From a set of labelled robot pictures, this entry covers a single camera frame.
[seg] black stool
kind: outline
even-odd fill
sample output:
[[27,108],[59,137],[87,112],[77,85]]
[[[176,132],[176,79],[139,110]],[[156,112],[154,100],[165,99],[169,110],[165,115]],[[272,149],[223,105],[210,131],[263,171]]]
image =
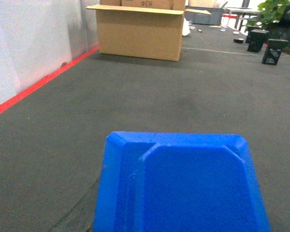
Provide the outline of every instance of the black stool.
[[276,65],[279,60],[281,50],[288,46],[288,44],[288,40],[269,39],[262,59],[262,64]]
[[251,40],[248,52],[260,52],[263,46],[263,43],[269,38],[269,31],[254,29],[250,32]]
[[246,40],[245,40],[245,43],[250,43],[250,40],[251,40],[251,35],[250,35],[250,32],[254,29],[259,29],[260,27],[258,26],[247,26],[246,27],[246,31],[248,31],[248,35],[246,37]]

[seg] white floor line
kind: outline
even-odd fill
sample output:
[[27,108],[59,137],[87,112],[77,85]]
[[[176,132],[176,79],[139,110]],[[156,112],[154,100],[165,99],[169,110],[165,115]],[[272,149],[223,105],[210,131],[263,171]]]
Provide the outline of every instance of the white floor line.
[[210,50],[210,49],[192,48],[192,47],[182,47],[182,48],[189,49],[189,50],[207,51],[207,52],[220,52],[220,53],[227,53],[227,54],[234,54],[234,55],[257,56],[257,54],[249,54],[249,53],[225,52],[225,51],[217,51],[217,50]]

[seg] table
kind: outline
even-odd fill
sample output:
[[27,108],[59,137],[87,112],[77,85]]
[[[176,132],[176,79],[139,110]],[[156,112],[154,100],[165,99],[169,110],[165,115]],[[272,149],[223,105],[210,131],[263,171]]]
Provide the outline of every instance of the table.
[[[235,28],[236,29],[237,29],[237,25],[238,25],[239,17],[240,16],[244,17],[245,15],[249,15],[249,16],[259,15],[259,13],[260,13],[259,10],[255,10],[255,9],[251,9],[251,8],[244,8],[244,7],[240,7],[240,8],[237,8],[237,7],[227,7],[226,8],[226,11],[227,11],[228,14],[237,15],[236,22],[235,22]],[[241,23],[240,23],[240,26],[239,26],[239,29],[238,30],[241,30],[242,25],[243,25],[243,20],[241,20]]]

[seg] white object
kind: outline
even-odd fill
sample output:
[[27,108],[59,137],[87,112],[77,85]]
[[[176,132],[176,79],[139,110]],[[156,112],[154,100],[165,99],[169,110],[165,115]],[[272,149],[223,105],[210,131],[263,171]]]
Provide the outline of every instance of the white object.
[[184,18],[183,36],[187,36],[189,34],[190,34],[189,22]]

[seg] cardboard box flap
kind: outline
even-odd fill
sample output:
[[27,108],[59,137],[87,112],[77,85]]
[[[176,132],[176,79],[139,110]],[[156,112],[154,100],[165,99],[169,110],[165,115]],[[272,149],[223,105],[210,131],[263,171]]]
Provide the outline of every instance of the cardboard box flap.
[[204,10],[185,9],[185,12],[193,12],[193,13],[211,15],[211,13],[209,13],[208,11],[204,11]]
[[88,6],[88,7],[86,7],[86,9],[89,9],[89,10],[112,10],[112,11],[133,11],[133,12],[145,12],[145,13],[167,14],[167,15],[183,15],[184,14],[184,11],[141,8],[141,7],[129,7],[129,6],[108,6],[108,5],[99,5],[99,4],[94,5],[94,6]]

